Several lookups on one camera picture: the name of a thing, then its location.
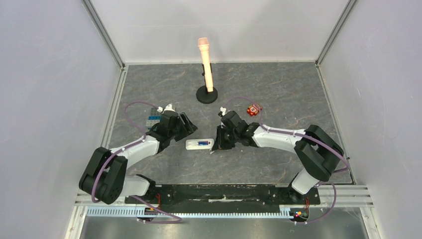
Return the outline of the white remote control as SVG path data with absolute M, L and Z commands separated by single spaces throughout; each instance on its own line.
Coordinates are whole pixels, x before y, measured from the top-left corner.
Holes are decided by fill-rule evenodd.
M 211 150 L 214 144 L 212 138 L 207 139 L 188 139 L 185 142 L 186 150 Z

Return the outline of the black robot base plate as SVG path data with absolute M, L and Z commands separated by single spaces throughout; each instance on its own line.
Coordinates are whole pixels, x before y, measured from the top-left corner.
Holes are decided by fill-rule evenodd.
M 280 206 L 321 203 L 316 188 L 300 195 L 276 184 L 162 184 L 150 186 L 141 199 L 168 213 L 276 213 Z

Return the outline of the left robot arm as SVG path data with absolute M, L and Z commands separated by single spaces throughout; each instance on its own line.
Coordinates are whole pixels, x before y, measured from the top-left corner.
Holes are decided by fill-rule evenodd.
M 91 195 L 93 202 L 108 205 L 120 196 L 137 196 L 144 203 L 153 202 L 156 198 L 156 190 L 151 187 L 153 181 L 145 176 L 128 177 L 127 169 L 162 152 L 172 140 L 180 141 L 197 129 L 185 113 L 165 110 L 145 138 L 120 148 L 95 149 L 80 178 L 79 189 Z

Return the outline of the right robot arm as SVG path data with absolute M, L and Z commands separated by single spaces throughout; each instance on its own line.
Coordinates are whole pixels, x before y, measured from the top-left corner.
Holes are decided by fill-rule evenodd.
M 269 127 L 258 122 L 248 124 L 235 111 L 222 107 L 218 114 L 221 124 L 211 151 L 229 150 L 236 143 L 256 148 L 275 148 L 295 153 L 303 165 L 287 190 L 293 203 L 302 202 L 310 189 L 319 182 L 327 182 L 343 160 L 341 147 L 319 126 L 288 130 Z

